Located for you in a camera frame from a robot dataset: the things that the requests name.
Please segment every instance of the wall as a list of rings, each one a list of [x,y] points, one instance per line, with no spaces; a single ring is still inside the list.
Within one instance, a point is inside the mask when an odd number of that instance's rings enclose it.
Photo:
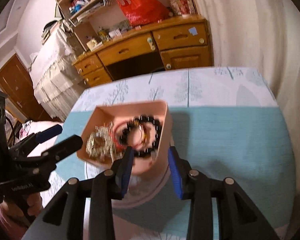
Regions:
[[[18,29],[18,24],[29,0],[10,0],[0,14],[0,46]]]
[[[25,65],[31,63],[30,54],[39,52],[45,25],[55,19],[55,0],[29,0],[18,25],[15,49]]]

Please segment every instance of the plastic bag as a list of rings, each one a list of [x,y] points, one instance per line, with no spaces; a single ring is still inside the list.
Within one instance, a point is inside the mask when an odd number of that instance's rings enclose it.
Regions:
[[[158,0],[123,0],[124,5],[117,0],[123,14],[131,26],[158,22],[169,17],[169,10]]]

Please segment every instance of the jewelry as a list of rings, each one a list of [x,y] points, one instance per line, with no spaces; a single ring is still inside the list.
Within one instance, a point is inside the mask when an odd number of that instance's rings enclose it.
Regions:
[[[124,134],[122,134],[120,136],[119,140],[117,140],[116,132],[117,132],[118,128],[124,124],[127,124],[127,128],[124,129]],[[130,132],[130,130],[132,130],[136,126],[138,126],[141,131],[141,137],[140,137],[140,141],[138,143],[132,145],[131,147],[133,149],[139,148],[146,141],[147,134],[146,134],[145,126],[143,124],[137,123],[137,122],[130,123],[129,121],[123,121],[123,122],[117,124],[116,127],[113,129],[113,131],[110,132],[110,136],[111,136],[112,140],[114,141],[117,149],[124,150],[128,146],[127,145],[128,133]]]
[[[158,119],[154,119],[153,116],[145,116],[142,115],[139,118],[135,117],[133,121],[127,122],[127,128],[122,130],[122,135],[120,136],[119,142],[120,146],[127,144],[128,140],[128,134],[129,132],[135,128],[136,125],[142,125],[143,126],[143,136],[141,139],[141,142],[139,144],[136,144],[135,146],[141,146],[142,144],[146,143],[146,140],[148,138],[148,134],[146,132],[146,127],[143,125],[144,123],[149,122],[154,125],[154,129],[156,131],[155,139],[152,142],[152,148],[148,148],[145,151],[137,151],[135,153],[135,157],[137,158],[148,158],[151,155],[156,154],[156,151],[158,150],[159,147],[159,141],[160,141],[160,136],[161,136],[161,131],[162,131],[162,126],[160,125],[160,121]],[[121,123],[120,125],[116,126],[115,131],[122,125],[124,124]]]
[[[154,119],[153,116],[142,115],[142,116],[140,116],[140,118],[138,120],[141,123],[149,122],[149,123],[153,124],[154,129],[156,131],[154,141],[152,142],[152,148],[148,148],[145,151],[138,151],[135,154],[135,157],[147,158],[147,157],[150,157],[151,155],[156,154],[156,151],[158,150],[161,131],[162,131],[162,125],[160,125],[160,121],[158,119]]]
[[[111,158],[112,162],[122,157],[117,151],[115,143],[110,137],[109,132],[113,123],[108,126],[96,126],[96,130],[90,134],[86,143],[86,152],[90,158],[104,162],[106,157]]]

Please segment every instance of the tablecloth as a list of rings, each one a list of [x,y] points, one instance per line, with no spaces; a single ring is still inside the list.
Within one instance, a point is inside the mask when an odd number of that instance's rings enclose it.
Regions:
[[[283,237],[293,206],[294,158],[284,118],[272,92],[254,68],[168,71],[87,89],[55,143],[74,133],[80,135],[96,105],[156,99],[168,103],[173,117],[172,134],[182,157],[193,166],[197,164],[199,170],[204,169],[209,177],[236,179]],[[75,155],[66,158],[50,177],[54,186],[43,194],[48,196],[44,204],[70,177],[85,179],[101,171]],[[154,205],[162,204],[164,199],[169,201],[163,204],[170,204],[177,211],[171,213],[171,209],[159,205],[161,209],[153,212]],[[167,180],[151,201],[132,209],[114,210],[117,239],[184,239],[188,209],[188,203],[178,203]],[[215,221],[215,239],[217,228]]]

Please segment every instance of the box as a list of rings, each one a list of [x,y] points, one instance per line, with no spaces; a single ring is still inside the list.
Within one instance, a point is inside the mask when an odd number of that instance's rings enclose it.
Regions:
[[[162,125],[162,132],[156,158],[154,160],[152,158],[135,158],[131,174],[142,174],[142,177],[146,179],[161,173],[162,170],[166,169],[168,166],[168,149],[170,147],[172,128],[172,117],[168,105],[165,101],[161,100],[119,104],[114,106],[97,106],[82,132],[81,138],[83,140],[83,146],[77,151],[77,157],[95,166],[110,168],[110,158],[103,163],[89,158],[86,153],[86,142],[89,135],[95,131],[95,126],[103,126],[110,122],[113,122],[114,126],[116,126],[122,121],[132,120],[134,117],[139,117],[140,115],[152,115],[155,119],[159,119]],[[153,130],[150,131],[148,145],[146,145],[145,148],[150,147],[151,143],[154,141],[154,136],[155,131],[153,127]]]

